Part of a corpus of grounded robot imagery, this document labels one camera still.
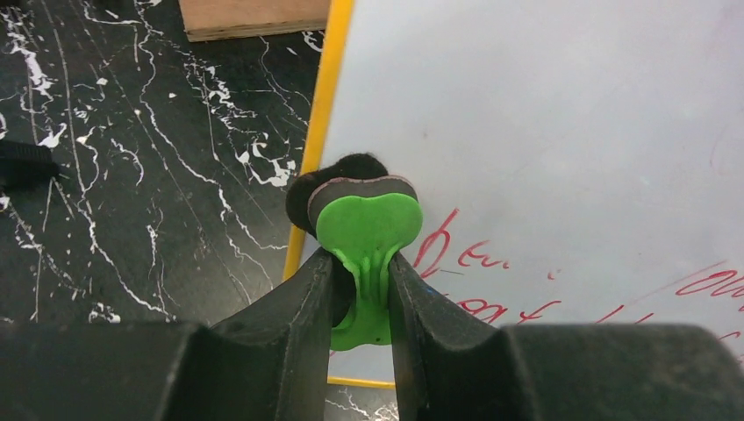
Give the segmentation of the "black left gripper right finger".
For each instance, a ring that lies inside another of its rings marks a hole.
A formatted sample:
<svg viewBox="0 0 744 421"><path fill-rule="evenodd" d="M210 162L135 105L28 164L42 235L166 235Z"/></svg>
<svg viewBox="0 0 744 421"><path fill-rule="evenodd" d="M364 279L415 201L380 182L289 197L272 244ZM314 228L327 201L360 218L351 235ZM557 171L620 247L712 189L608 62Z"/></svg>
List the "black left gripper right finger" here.
<svg viewBox="0 0 744 421"><path fill-rule="evenodd" d="M494 327L390 262L403 420L740 420L743 373L694 325Z"/></svg>

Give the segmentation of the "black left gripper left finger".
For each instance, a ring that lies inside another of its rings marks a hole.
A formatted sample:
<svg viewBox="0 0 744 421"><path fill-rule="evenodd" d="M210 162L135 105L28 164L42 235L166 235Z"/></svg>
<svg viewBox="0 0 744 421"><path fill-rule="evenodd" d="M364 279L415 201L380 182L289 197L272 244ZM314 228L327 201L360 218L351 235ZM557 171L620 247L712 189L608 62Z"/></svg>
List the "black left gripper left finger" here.
<svg viewBox="0 0 744 421"><path fill-rule="evenodd" d="M1 326L4 420L320 420L332 259L212 328L197 323Z"/></svg>

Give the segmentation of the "green black whiteboard eraser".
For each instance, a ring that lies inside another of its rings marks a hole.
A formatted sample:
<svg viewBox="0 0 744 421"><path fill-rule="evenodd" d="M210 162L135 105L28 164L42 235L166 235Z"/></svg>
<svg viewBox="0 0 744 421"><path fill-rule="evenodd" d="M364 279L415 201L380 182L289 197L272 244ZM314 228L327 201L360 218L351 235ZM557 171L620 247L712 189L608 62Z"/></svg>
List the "green black whiteboard eraser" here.
<svg viewBox="0 0 744 421"><path fill-rule="evenodd" d="M299 176L285 210L332 258L331 350L390 344L389 265L423 224L413 186L374 155L352 153Z"/></svg>

